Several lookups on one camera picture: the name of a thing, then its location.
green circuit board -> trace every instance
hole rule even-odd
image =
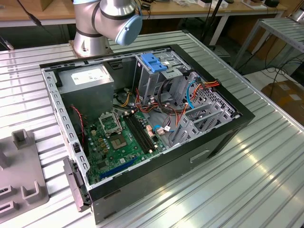
[[[135,113],[134,117],[144,125],[148,124],[141,112]],[[132,165],[138,164],[166,150],[160,138],[155,136],[157,139],[154,138],[156,140],[153,140],[151,138],[151,142],[156,145],[157,148],[155,148],[152,153],[144,153],[122,116],[118,116],[118,121],[123,130],[120,135],[116,135],[117,137],[119,136],[120,139],[115,140],[115,142],[121,144],[124,139],[124,143],[126,144],[118,149],[114,148],[114,140],[112,136],[109,138],[105,136],[105,132],[99,121],[85,127],[86,134],[88,135],[89,156],[87,156],[87,159],[90,164],[90,170],[88,171],[90,184],[98,183],[100,180],[102,180],[100,175],[113,171],[117,167],[121,168],[122,165],[127,166],[129,162],[131,162]],[[111,120],[103,123],[105,129],[115,127],[113,126],[113,121]]]

ram slot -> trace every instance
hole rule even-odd
[[[144,153],[149,153],[150,150],[155,149],[149,136],[142,129],[142,126],[139,124],[138,120],[133,115],[124,117],[124,121],[126,122],[135,140],[138,142]]]

cardboard box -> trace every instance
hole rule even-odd
[[[272,83],[261,91],[269,97],[271,88]],[[304,91],[298,85],[289,80],[275,83],[271,100],[304,126]]]
[[[27,11],[44,11],[53,0],[20,0]],[[0,5],[21,7],[16,0],[0,0]]]

yellow wire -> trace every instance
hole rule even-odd
[[[128,93],[128,96],[127,96],[127,100],[125,101],[124,104],[121,105],[121,107],[126,107],[129,103],[129,98],[130,98],[130,93]]]
[[[214,82],[204,82],[204,84],[213,84],[213,83],[216,83],[217,81],[214,81]]]

metal rack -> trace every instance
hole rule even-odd
[[[247,39],[245,40],[242,48],[239,50],[236,61],[233,64],[233,68],[236,68],[238,63],[240,62],[244,52],[247,50],[250,42],[255,37],[256,33],[260,28],[264,28],[266,30],[265,34],[263,35],[263,38],[259,42],[259,44],[256,46],[256,50],[260,48],[260,46],[263,44],[263,42],[266,40],[266,38],[269,36],[269,34],[273,34],[280,38],[281,40],[285,41],[287,44],[291,45],[295,49],[298,49],[301,52],[304,52],[304,25],[300,24],[298,22],[295,22],[294,20],[290,18],[273,18],[273,19],[259,19],[255,26],[252,28],[251,32],[249,33]],[[284,62],[284,60],[288,57],[288,55],[291,53],[293,48],[290,48],[285,57],[281,60],[281,62]]]
[[[300,227],[304,221],[304,128],[192,35],[139,36],[114,52],[179,44],[256,116],[224,150],[98,227]],[[0,52],[0,137],[32,130],[50,200],[1,228],[96,227],[78,213],[63,171],[68,156],[39,64],[75,59],[68,45]]]

